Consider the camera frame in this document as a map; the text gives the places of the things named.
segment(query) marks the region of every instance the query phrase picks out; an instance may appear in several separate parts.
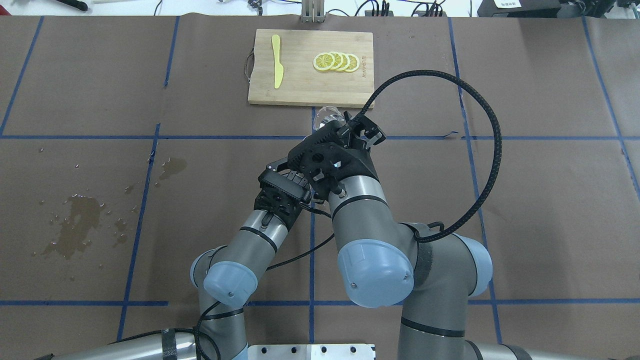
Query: yellow lemon slice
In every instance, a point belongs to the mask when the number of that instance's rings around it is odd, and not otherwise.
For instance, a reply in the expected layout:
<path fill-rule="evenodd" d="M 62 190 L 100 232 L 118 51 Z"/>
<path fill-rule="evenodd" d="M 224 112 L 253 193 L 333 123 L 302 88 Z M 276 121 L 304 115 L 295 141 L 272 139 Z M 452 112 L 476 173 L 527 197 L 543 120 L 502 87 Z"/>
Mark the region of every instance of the yellow lemon slice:
<path fill-rule="evenodd" d="M 314 58 L 314 68 L 318 71 L 330 70 L 335 62 L 335 56 L 332 53 L 319 53 Z"/>
<path fill-rule="evenodd" d="M 335 57 L 335 61 L 333 62 L 332 70 L 335 70 L 339 67 L 342 67 L 346 62 L 345 56 L 342 53 L 338 53 L 337 51 L 332 51 L 331 54 Z"/>
<path fill-rule="evenodd" d="M 342 55 L 343 58 L 345 58 L 346 61 L 344 62 L 344 64 L 342 64 L 341 67 L 339 67 L 339 68 L 337 68 L 335 70 L 336 71 L 345 71 L 346 69 L 349 68 L 349 65 L 351 64 L 351 57 L 347 56 L 347 54 L 344 54 L 344 53 L 340 53 L 340 54 Z"/>
<path fill-rule="evenodd" d="M 345 54 L 349 58 L 349 65 L 344 72 L 354 72 L 360 68 L 360 58 L 354 54 Z"/>

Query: black strap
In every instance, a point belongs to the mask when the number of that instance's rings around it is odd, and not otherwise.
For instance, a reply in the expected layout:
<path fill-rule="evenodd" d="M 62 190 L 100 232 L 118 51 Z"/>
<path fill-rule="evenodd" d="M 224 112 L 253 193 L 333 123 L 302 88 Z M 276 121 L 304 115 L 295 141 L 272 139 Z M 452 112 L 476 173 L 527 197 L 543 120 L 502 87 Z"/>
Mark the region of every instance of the black strap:
<path fill-rule="evenodd" d="M 338 211 L 340 209 L 342 209 L 344 206 L 351 204 L 354 201 L 358 201 L 358 200 L 376 200 L 376 201 L 380 201 L 381 203 L 383 203 L 384 205 L 387 205 L 387 202 L 384 201 L 382 198 L 377 197 L 377 196 L 373 196 L 373 195 L 358 195 L 358 196 L 354 196 L 352 198 L 349 198 L 343 202 L 340 203 L 340 205 L 338 205 L 337 208 L 335 208 L 335 210 L 333 210 L 333 214 L 331 214 L 331 217 L 335 217 L 335 214 L 338 213 Z"/>
<path fill-rule="evenodd" d="M 533 360 L 531 359 L 531 355 L 529 355 L 529 353 L 525 349 L 517 345 L 507 345 L 507 344 L 500 344 L 500 345 L 511 350 L 513 355 L 516 355 L 516 360 Z"/>
<path fill-rule="evenodd" d="M 234 316 L 234 315 L 238 315 L 238 314 L 242 314 L 244 313 L 244 309 L 238 309 L 238 310 L 233 310 L 233 311 L 229 311 L 228 313 L 222 313 L 222 314 L 213 314 L 213 315 L 207 315 L 207 316 L 203 316 L 202 320 L 217 320 L 217 319 L 222 319 L 222 318 L 228 318 L 230 316 Z"/>
<path fill-rule="evenodd" d="M 278 247 L 276 246 L 276 243 L 273 242 L 273 240 L 271 240 L 269 238 L 269 236 L 266 236 L 262 231 L 258 231 L 256 229 L 254 229 L 252 227 L 248 227 L 248 226 L 242 226 L 240 228 L 240 230 L 248 231 L 250 233 L 256 234 L 257 236 L 260 236 L 261 238 L 264 239 L 264 241 L 268 242 L 269 245 L 271 245 L 271 247 L 273 247 L 273 251 L 278 252 Z"/>
<path fill-rule="evenodd" d="M 404 326 L 410 327 L 414 330 L 426 332 L 428 334 L 447 336 L 448 338 L 464 338 L 465 337 L 464 330 L 441 329 L 439 327 L 433 327 L 433 326 L 423 325 L 421 323 L 413 322 L 405 317 L 402 317 L 400 322 Z"/>
<path fill-rule="evenodd" d="M 162 330 L 162 360 L 178 360 L 178 348 L 175 344 L 175 329 Z"/>
<path fill-rule="evenodd" d="M 476 358 L 478 360 L 484 360 L 482 357 L 482 353 L 480 352 L 480 349 L 478 349 L 478 346 L 469 340 L 467 340 L 467 343 L 469 343 L 469 345 L 471 345 L 471 348 L 474 349 L 474 352 L 476 353 Z"/>

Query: cable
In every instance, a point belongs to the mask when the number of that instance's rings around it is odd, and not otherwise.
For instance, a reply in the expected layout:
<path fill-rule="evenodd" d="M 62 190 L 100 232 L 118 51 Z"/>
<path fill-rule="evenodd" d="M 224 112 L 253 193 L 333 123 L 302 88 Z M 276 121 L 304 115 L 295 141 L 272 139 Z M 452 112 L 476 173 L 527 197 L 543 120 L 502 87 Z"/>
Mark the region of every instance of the cable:
<path fill-rule="evenodd" d="M 380 4 L 379 4 L 378 0 L 366 0 L 364 3 L 362 3 L 358 7 L 358 10 L 356 10 L 356 14 L 354 16 L 358 16 L 358 13 L 365 6 L 366 3 L 371 3 L 371 11 L 372 12 L 377 12 L 378 10 L 380 10 Z"/>
<path fill-rule="evenodd" d="M 474 216 L 474 214 L 478 211 L 486 198 L 489 196 L 489 193 L 491 192 L 491 189 L 495 184 L 495 180 L 498 177 L 498 171 L 500 170 L 500 161 L 502 159 L 502 134 L 500 133 L 500 124 L 498 124 L 498 118 L 495 116 L 493 109 L 491 109 L 491 106 L 489 106 L 484 97 L 482 97 L 482 95 L 480 95 L 478 91 L 476 91 L 473 87 L 471 87 L 471 85 L 467 84 L 462 79 L 446 72 L 437 70 L 407 71 L 390 78 L 389 80 L 385 81 L 384 84 L 380 85 L 380 87 L 378 87 L 376 91 L 373 92 L 373 94 L 371 94 L 369 100 L 367 100 L 367 102 L 362 107 L 362 110 L 360 110 L 359 115 L 364 115 L 367 112 L 373 101 L 378 97 L 378 95 L 380 95 L 380 93 L 382 93 L 384 89 L 386 89 L 386 87 L 398 80 L 410 78 L 413 76 L 435 76 L 458 85 L 460 88 L 464 89 L 464 91 L 468 92 L 469 95 L 471 95 L 478 102 L 478 104 L 480 104 L 484 112 L 486 112 L 487 116 L 489 117 L 489 121 L 491 122 L 491 127 L 493 129 L 493 162 L 491 164 L 489 178 L 486 181 L 484 189 L 480 193 L 480 196 L 476 199 L 476 202 L 471 206 L 471 208 L 469 208 L 469 210 L 467 210 L 467 212 L 460 219 L 458 219 L 458 221 L 449 226 L 445 231 L 441 231 L 437 234 L 425 237 L 421 237 L 418 232 L 414 234 L 417 242 L 428 243 L 438 239 L 442 239 L 445 236 L 452 234 L 455 230 L 458 230 L 462 225 L 465 224 L 465 222 L 467 222 L 472 216 Z"/>
<path fill-rule="evenodd" d="M 156 12 L 158 11 L 160 4 L 162 4 L 162 0 L 158 1 L 158 5 L 156 5 L 156 9 L 154 10 L 154 16 L 156 16 Z"/>
<path fill-rule="evenodd" d="M 207 314 L 209 314 L 209 312 L 218 305 L 220 305 L 220 301 L 216 301 L 215 303 L 213 303 L 213 305 L 209 306 L 200 315 L 200 318 L 198 319 L 198 324 L 194 329 L 193 337 L 195 338 L 195 341 L 196 341 L 196 355 L 200 354 L 202 357 L 204 357 L 204 360 L 211 360 L 211 358 L 207 354 L 205 354 L 205 352 L 202 350 L 202 346 L 200 345 L 200 335 L 205 335 L 204 333 L 200 332 L 200 326 L 202 326 L 202 321 L 204 320 L 205 316 L 207 316 Z M 211 345 L 213 345 L 213 349 L 216 351 L 216 357 L 218 358 L 218 360 L 222 360 L 222 357 L 220 356 L 220 348 L 218 348 L 218 345 L 216 344 L 215 341 L 213 341 L 213 339 L 211 340 Z"/>
<path fill-rule="evenodd" d="M 331 9 L 331 10 L 327 11 L 326 13 L 330 13 L 330 12 L 341 12 L 344 15 L 350 16 L 348 13 L 346 13 L 346 12 L 340 10 L 340 9 Z"/>
<path fill-rule="evenodd" d="M 284 265 L 286 265 L 286 264 L 290 264 L 290 263 L 292 263 L 292 262 L 294 262 L 294 261 L 300 260 L 300 259 L 304 258 L 305 256 L 310 255 L 312 252 L 316 251 L 317 249 L 320 249 L 321 247 L 323 247 L 323 246 L 325 246 L 326 244 L 328 244 L 328 243 L 329 243 L 329 241 L 331 241 L 331 239 L 333 239 L 334 237 L 335 237 L 335 234 L 331 234 L 331 236 L 329 236 L 325 241 L 321 242 L 320 244 L 318 244 L 318 245 L 317 245 L 316 247 L 314 247 L 313 249 L 311 249 L 311 250 L 309 250 L 309 251 L 307 251 L 307 252 L 304 252 L 304 253 L 302 253 L 302 254 L 300 254 L 300 255 L 296 256 L 295 258 L 291 258 L 291 259 L 289 259 L 289 260 L 287 260 L 287 261 L 283 261 L 283 262 L 281 262 L 281 263 L 277 263 L 277 264 L 275 264 L 275 265 L 271 265 L 271 266 L 269 266 L 269 267 L 267 268 L 267 270 L 266 270 L 266 271 L 273 270 L 273 269 L 275 269 L 275 268 L 279 268 L 279 267 L 284 266 Z"/>

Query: water spill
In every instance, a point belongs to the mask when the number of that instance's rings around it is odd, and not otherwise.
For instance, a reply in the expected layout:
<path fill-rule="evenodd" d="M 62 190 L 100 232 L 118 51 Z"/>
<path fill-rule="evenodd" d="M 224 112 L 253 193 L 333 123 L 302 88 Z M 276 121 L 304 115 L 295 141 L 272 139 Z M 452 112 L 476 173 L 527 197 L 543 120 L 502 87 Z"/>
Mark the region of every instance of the water spill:
<path fill-rule="evenodd" d="M 115 227 L 121 233 L 124 232 L 125 230 L 127 230 L 127 222 L 125 220 L 123 220 L 122 218 L 119 218 L 118 220 L 116 220 L 116 222 L 114 222 L 113 225 L 115 225 Z"/>
<path fill-rule="evenodd" d="M 65 259 L 70 259 L 76 251 L 84 252 L 91 242 L 86 239 L 89 230 L 98 228 L 102 211 L 98 200 L 75 194 L 69 197 L 67 202 L 71 202 L 69 216 L 60 224 L 58 239 L 47 245 L 42 252 L 43 255 L 56 251 Z"/>
<path fill-rule="evenodd" d="M 187 161 L 180 158 L 169 158 L 162 164 L 162 174 L 160 174 L 160 180 L 168 179 L 171 175 L 178 174 L 187 167 Z"/>

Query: wooden cutting board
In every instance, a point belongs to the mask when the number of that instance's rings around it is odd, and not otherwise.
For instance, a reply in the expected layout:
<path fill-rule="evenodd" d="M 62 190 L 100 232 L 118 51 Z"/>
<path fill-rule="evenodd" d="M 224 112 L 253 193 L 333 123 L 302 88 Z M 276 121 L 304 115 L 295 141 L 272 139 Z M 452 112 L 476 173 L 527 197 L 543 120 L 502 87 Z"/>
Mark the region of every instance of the wooden cutting board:
<path fill-rule="evenodd" d="M 284 66 L 279 89 L 273 84 L 274 34 L 280 35 L 280 63 Z M 360 68 L 351 73 L 316 70 L 314 58 L 328 51 L 360 57 Z M 250 104 L 359 108 L 374 91 L 372 33 L 258 29 L 253 52 Z"/>

